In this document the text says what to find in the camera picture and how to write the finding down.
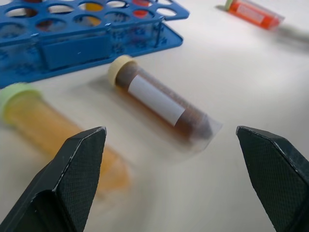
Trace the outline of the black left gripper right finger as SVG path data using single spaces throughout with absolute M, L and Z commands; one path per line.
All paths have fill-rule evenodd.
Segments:
M 238 126 L 252 187 L 276 232 L 309 232 L 309 161 L 284 137 Z

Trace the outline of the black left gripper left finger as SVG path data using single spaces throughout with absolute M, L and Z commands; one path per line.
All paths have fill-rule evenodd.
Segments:
M 106 128 L 68 138 L 0 224 L 0 232 L 83 232 L 98 187 Z

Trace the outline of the yellow tube with green cap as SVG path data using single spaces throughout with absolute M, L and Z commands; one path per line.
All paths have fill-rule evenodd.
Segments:
M 28 83 L 11 84 L 0 90 L 0 116 L 52 160 L 63 143 L 82 132 L 74 122 L 49 105 Z M 127 166 L 111 147 L 103 151 L 98 192 L 124 190 L 130 184 Z

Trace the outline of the red tube with green cap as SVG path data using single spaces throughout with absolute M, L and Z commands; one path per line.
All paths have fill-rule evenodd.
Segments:
M 225 10 L 262 29 L 277 28 L 284 17 L 250 0 L 226 0 Z

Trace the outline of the brown tube with cream cap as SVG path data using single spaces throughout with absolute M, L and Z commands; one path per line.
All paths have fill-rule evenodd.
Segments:
M 131 56 L 116 58 L 108 69 L 110 84 L 137 101 L 175 134 L 182 144 L 204 150 L 222 124 L 143 69 Z

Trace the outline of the blue test tube rack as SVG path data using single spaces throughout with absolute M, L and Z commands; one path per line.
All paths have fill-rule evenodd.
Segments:
M 174 0 L 0 0 L 0 88 L 180 46 Z

